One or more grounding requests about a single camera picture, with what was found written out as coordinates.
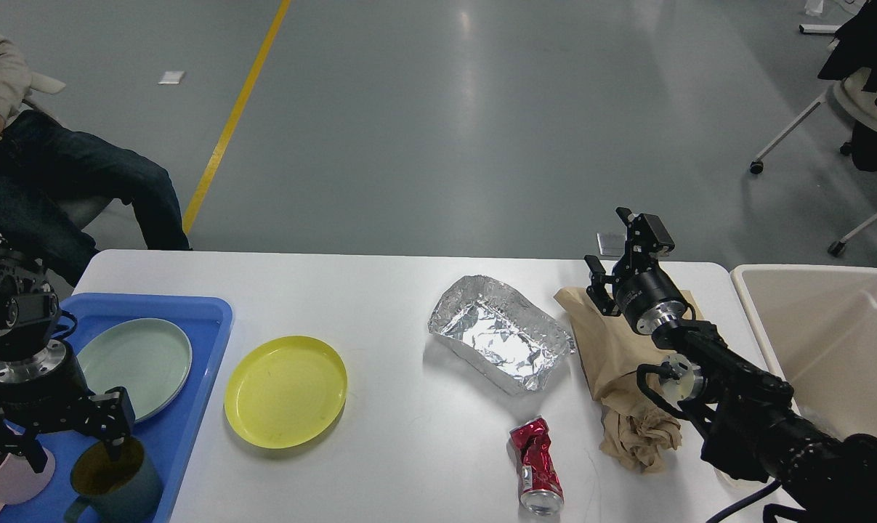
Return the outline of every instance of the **aluminum foil tray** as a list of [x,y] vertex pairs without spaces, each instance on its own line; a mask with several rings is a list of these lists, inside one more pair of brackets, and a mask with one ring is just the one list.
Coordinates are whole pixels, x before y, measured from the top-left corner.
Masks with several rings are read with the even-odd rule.
[[509,394],[537,392],[574,338],[517,289],[463,277],[435,305],[429,332]]

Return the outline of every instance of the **table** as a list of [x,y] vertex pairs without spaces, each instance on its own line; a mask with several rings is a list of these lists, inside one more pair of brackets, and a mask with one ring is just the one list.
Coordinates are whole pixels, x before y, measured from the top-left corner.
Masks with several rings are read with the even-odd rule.
[[[726,270],[662,266],[735,351],[764,367]],[[588,284],[580,259],[103,251],[76,293],[206,295],[232,305],[231,338],[173,521],[704,521],[757,487],[720,480],[700,461],[701,440],[689,424],[661,474],[631,473],[601,453],[601,410],[575,354],[544,392],[527,397],[509,397],[457,358],[426,323],[445,289],[478,274],[513,285],[564,325],[567,314],[552,296]],[[292,334],[321,338],[341,354],[347,403],[315,440],[257,449],[228,426],[225,385],[245,354]],[[520,509],[508,444],[508,431],[538,414],[550,424],[565,491],[552,519]],[[730,520],[760,521],[763,503],[756,505]]]

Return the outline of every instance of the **crushed soda can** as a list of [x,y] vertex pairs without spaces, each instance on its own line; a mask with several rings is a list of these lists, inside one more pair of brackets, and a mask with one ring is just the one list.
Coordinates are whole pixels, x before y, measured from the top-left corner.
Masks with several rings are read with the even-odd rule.
[[499,388],[537,392],[575,350],[574,338],[517,289],[484,275],[458,279],[442,295],[429,332]]
[[538,417],[510,431],[512,446],[518,453],[522,489],[519,503],[540,516],[557,514],[564,506],[564,491],[551,462],[548,424]]

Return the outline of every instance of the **pink mug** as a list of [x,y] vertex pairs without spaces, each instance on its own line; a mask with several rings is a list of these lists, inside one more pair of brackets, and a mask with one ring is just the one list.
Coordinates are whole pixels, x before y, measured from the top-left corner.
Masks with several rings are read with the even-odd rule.
[[47,465],[43,472],[34,474],[28,461],[13,454],[0,456],[0,510],[7,504],[24,503],[50,483],[54,473],[54,455],[45,449]]

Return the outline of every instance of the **can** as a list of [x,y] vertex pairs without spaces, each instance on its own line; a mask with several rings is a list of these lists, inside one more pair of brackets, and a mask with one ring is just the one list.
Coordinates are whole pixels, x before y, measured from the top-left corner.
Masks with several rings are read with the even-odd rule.
[[540,516],[557,514],[564,506],[564,491],[551,462],[551,437],[548,423],[537,417],[509,433],[512,446],[519,456],[519,479],[522,487],[519,503]]

